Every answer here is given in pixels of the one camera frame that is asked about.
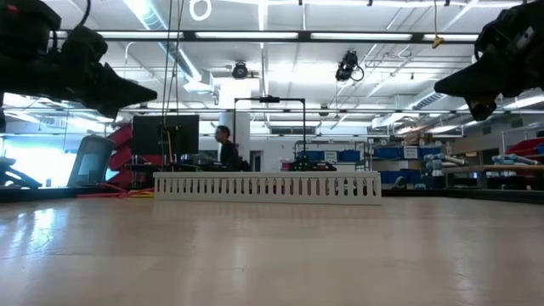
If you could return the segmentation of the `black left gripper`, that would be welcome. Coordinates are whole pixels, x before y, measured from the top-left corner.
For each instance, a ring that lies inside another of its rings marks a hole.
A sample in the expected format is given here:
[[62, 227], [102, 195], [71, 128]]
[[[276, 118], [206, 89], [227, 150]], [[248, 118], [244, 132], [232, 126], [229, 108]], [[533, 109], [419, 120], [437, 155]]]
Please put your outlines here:
[[157, 98], [157, 91], [116, 74], [99, 62], [106, 42], [96, 31], [79, 25], [63, 43], [45, 54], [0, 53], [0, 92], [73, 100], [116, 118], [120, 109]]

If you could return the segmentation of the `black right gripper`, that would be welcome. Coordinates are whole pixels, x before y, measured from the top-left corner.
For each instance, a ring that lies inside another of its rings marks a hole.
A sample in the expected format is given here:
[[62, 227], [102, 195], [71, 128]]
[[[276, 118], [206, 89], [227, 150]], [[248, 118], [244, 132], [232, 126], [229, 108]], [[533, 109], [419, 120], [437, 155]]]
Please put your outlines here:
[[466, 97], [477, 122], [496, 109], [496, 98], [514, 98], [544, 87], [544, 0], [502, 10], [474, 44], [476, 62], [434, 84], [436, 93]]

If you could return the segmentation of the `white slotted cable duct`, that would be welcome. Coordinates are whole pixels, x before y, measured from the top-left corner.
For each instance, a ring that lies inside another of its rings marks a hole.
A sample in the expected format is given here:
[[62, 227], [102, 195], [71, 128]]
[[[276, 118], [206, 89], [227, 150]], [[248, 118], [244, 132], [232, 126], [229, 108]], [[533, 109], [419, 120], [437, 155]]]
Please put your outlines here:
[[169, 201], [224, 201], [380, 206], [379, 178], [154, 178], [155, 198]]

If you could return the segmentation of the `yellow hanging plug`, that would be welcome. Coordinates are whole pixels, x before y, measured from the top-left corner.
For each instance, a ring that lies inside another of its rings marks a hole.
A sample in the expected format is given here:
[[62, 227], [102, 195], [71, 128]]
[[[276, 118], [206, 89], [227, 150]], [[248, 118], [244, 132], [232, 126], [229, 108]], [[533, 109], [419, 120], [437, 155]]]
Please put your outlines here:
[[437, 0], [433, 0], [433, 42], [432, 42], [432, 48], [437, 48], [443, 41], [444, 41], [444, 38], [439, 35], [439, 28], [438, 28], [438, 2], [437, 2]]

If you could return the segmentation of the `red bin rack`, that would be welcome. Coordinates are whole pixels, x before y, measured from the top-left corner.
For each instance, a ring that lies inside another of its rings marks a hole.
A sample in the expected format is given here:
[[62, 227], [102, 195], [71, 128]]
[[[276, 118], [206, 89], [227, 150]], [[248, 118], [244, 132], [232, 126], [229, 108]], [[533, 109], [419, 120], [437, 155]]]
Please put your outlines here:
[[160, 155], [134, 155], [132, 152], [133, 130], [131, 123], [123, 123], [108, 136], [116, 147], [110, 157], [109, 169], [114, 172], [107, 183], [125, 190], [142, 190], [154, 186], [153, 172], [162, 165]]

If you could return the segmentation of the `white grey office chair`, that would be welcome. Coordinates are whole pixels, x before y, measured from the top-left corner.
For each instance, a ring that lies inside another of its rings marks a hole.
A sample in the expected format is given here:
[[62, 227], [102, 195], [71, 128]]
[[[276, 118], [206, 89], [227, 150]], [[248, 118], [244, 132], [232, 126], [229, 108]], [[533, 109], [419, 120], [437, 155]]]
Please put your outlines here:
[[103, 183], [115, 147], [115, 142], [105, 137], [97, 135], [84, 137], [78, 148], [67, 186], [88, 187]]

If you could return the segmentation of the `red storage bins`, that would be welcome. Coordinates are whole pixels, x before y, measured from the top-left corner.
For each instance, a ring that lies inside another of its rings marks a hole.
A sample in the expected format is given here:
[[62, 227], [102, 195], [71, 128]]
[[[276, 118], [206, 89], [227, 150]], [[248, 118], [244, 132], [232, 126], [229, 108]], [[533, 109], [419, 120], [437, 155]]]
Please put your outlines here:
[[506, 154], [518, 156], [544, 156], [544, 137], [525, 139], [506, 150]]

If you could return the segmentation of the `wooden workbench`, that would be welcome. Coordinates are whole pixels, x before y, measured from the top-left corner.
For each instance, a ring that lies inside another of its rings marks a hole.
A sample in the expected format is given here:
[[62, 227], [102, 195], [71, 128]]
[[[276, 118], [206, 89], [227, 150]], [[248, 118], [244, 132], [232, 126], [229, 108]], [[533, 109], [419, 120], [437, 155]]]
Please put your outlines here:
[[505, 171], [512, 172], [532, 172], [544, 173], [544, 165], [479, 165], [465, 167], [448, 167], [442, 170], [444, 175], [454, 173], [478, 173], [479, 184], [482, 188], [487, 188], [486, 174], [488, 172], [500, 173]]

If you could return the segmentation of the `blue bin shelf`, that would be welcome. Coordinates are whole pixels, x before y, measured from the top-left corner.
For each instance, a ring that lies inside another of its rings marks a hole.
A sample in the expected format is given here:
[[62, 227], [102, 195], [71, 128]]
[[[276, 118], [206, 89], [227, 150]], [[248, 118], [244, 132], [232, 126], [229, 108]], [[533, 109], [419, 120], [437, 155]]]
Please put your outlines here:
[[297, 158], [328, 162], [337, 169], [348, 166], [347, 171], [378, 171], [383, 184], [393, 184], [397, 178], [403, 178], [407, 184], [422, 183], [424, 157], [442, 152], [441, 146], [432, 145], [375, 145], [365, 141], [341, 149], [335, 149], [334, 145], [337, 143], [314, 142], [303, 148], [303, 143], [298, 141], [294, 151]]

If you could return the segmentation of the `person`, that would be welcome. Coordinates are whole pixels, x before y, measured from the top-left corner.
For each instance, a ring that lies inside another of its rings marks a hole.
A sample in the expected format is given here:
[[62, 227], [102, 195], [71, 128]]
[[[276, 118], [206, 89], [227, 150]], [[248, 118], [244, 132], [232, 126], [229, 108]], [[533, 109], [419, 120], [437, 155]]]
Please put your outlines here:
[[215, 139], [220, 144], [219, 161], [234, 172], [250, 172], [250, 164], [238, 152], [237, 144], [230, 140], [230, 129], [225, 125], [218, 125], [215, 130]]

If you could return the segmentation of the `black stand legs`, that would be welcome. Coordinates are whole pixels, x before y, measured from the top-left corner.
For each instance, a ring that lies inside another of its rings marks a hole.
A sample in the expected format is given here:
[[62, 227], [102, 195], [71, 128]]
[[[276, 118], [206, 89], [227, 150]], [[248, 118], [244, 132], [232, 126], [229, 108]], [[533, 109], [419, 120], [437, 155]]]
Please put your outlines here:
[[13, 168], [15, 159], [0, 157], [0, 188], [38, 189], [43, 185], [34, 178]]

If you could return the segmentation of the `thin black metal stand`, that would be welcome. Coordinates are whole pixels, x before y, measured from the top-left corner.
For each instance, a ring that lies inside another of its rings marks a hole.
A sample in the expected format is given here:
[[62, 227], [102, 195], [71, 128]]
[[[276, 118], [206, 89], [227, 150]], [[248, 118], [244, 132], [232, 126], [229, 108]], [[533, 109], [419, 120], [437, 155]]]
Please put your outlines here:
[[298, 101], [302, 104], [303, 110], [303, 155], [306, 155], [306, 142], [307, 142], [307, 128], [306, 128], [306, 99], [305, 98], [281, 98], [273, 95], [265, 95], [265, 96], [259, 96], [259, 97], [248, 97], [248, 98], [234, 98], [234, 108], [232, 109], [232, 118], [233, 118], [233, 127], [232, 127], [232, 136], [233, 140], [236, 141], [236, 113], [237, 108], [236, 104], [241, 100], [248, 100], [248, 101], [258, 101], [259, 103], [272, 103], [272, 104], [279, 104], [282, 101], [285, 102], [292, 102], [292, 101]]

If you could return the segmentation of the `black device green lights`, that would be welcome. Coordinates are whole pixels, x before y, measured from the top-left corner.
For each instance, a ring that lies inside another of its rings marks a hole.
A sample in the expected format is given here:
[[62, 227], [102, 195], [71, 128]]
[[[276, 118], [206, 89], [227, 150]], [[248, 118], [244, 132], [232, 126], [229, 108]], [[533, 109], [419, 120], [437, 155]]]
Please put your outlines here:
[[290, 172], [336, 172], [337, 168], [328, 161], [311, 161], [307, 156], [299, 156], [289, 164]]

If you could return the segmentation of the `black rig frame beam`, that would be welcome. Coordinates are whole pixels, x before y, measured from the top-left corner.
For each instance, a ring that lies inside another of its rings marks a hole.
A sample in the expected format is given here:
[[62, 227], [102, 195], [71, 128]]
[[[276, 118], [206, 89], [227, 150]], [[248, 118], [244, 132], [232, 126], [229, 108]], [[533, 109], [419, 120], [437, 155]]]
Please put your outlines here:
[[471, 44], [476, 33], [398, 31], [100, 31], [106, 41], [127, 42], [245, 42], [245, 43], [393, 43], [430, 44], [436, 37], [444, 44]]

